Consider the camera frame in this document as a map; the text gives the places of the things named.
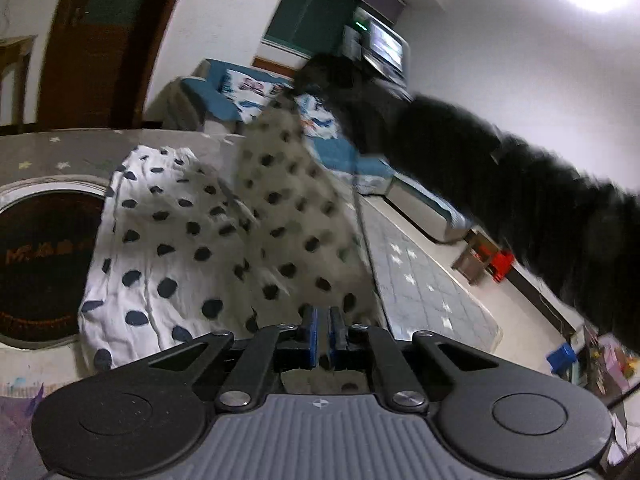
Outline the person forearm black sleeve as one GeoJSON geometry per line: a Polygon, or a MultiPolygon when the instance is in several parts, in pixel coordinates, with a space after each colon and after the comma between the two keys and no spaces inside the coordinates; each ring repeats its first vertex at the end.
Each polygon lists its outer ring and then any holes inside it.
{"type": "Polygon", "coordinates": [[[341,55],[314,55],[293,90],[322,99],[360,153],[472,218],[563,304],[638,348],[637,194],[341,55]]]}

